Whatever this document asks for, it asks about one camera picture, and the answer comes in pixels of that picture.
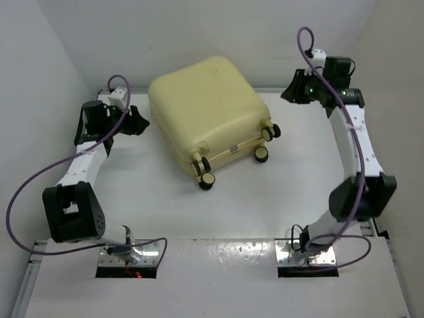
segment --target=robotic arm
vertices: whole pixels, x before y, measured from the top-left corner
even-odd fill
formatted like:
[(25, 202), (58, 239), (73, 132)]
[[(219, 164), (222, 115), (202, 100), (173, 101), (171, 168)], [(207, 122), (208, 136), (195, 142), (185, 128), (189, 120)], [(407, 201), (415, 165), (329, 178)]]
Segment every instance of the robotic arm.
[[(72, 161), (55, 187), (46, 188), (42, 194), (48, 226), (55, 242), (133, 242), (128, 227), (108, 222), (93, 191), (97, 173), (112, 149), (113, 137), (107, 139), (103, 146), (85, 152), (117, 124), (124, 111), (125, 91), (122, 88), (113, 91), (109, 97), (111, 105), (102, 101), (89, 101), (82, 105), (74, 143), (76, 151), (83, 154)], [(130, 106), (115, 134), (140, 135), (148, 125), (137, 107)], [(109, 252), (129, 256), (132, 249), (114, 247)]]
[[(329, 196), (329, 209), (318, 221), (306, 226), (300, 234), (300, 251), (305, 252), (308, 242), (320, 235), (337, 234), (354, 205), (359, 189), (360, 160), (351, 130), (355, 129), (365, 163), (365, 188), (354, 217), (355, 221), (366, 221), (378, 217), (396, 189), (394, 176), (385, 175), (372, 149), (370, 137), (365, 124), (364, 99), (361, 91), (349, 88), (352, 60), (350, 58), (327, 56), (322, 50), (306, 52), (315, 68), (322, 69), (323, 77), (335, 89), (353, 121), (353, 127), (347, 121), (343, 110), (337, 105), (334, 96), (313, 74), (311, 68), (296, 70), (290, 86), (282, 93), (281, 98), (290, 103), (308, 104), (319, 101), (330, 120), (337, 147), (344, 168), (344, 181)], [(328, 248), (332, 237), (319, 238), (313, 241), (314, 249)]]

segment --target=connector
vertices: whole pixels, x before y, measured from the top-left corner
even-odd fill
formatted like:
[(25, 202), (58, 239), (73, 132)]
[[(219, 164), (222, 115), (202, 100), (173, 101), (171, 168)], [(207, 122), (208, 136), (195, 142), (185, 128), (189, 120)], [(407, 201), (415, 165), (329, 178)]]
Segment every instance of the connector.
[(125, 108), (125, 104), (127, 104), (127, 89), (123, 87), (117, 87), (110, 96), (108, 96), (109, 104), (111, 106), (116, 106), (120, 110)]

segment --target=white table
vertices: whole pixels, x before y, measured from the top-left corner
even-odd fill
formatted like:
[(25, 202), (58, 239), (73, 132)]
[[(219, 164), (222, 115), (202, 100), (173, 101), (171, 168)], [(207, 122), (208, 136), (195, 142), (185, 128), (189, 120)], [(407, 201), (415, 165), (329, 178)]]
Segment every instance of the white table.
[[(208, 192), (181, 170), (156, 123), (141, 136), (116, 136), (94, 190), (107, 217), (136, 238), (170, 239), (157, 279), (94, 278), (98, 249), (45, 257), (25, 317), (409, 317), (383, 238), (371, 238), (368, 258), (339, 278), (278, 278), (272, 239), (314, 222), (343, 169), (321, 106), (261, 97), (282, 129), (267, 145), (269, 161), (246, 157), (217, 170)], [(132, 104), (150, 120), (145, 95)], [(65, 245), (50, 241), (47, 250)], [(337, 262), (365, 248), (339, 241)]]

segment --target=black wheel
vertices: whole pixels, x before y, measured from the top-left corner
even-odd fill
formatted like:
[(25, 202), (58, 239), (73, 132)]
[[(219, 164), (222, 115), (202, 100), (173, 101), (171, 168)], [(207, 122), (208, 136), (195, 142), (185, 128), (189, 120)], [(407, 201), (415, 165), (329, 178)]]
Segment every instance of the black wheel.
[(202, 175), (201, 181), (199, 182), (199, 187), (202, 190), (210, 190), (215, 183), (215, 176), (211, 174), (210, 172), (206, 172)]
[(191, 169), (193, 169), (193, 172), (197, 177), (199, 177), (201, 175), (199, 162), (197, 162), (196, 160), (191, 162)]
[(262, 137), (265, 141), (270, 142), (274, 137), (272, 136), (272, 131), (270, 127), (265, 127), (262, 129)]
[(256, 148), (256, 150), (254, 151), (254, 158), (257, 162), (263, 164), (268, 160), (268, 149), (262, 146)]
[(205, 171), (210, 172), (211, 171), (211, 165), (209, 164), (209, 161), (205, 157), (201, 157), (201, 163), (205, 166)]
[(281, 129), (277, 124), (272, 125), (272, 129), (274, 130), (274, 138), (281, 137)]

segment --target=yellow suitcase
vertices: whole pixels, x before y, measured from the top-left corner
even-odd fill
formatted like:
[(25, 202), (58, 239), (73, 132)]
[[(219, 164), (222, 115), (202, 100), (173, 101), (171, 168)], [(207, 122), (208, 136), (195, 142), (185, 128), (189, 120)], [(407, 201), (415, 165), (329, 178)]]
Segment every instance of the yellow suitcase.
[(204, 190), (215, 182), (211, 171), (249, 152), (267, 161), (264, 141), (281, 135), (258, 94), (219, 56), (157, 78), (148, 98), (180, 166)]

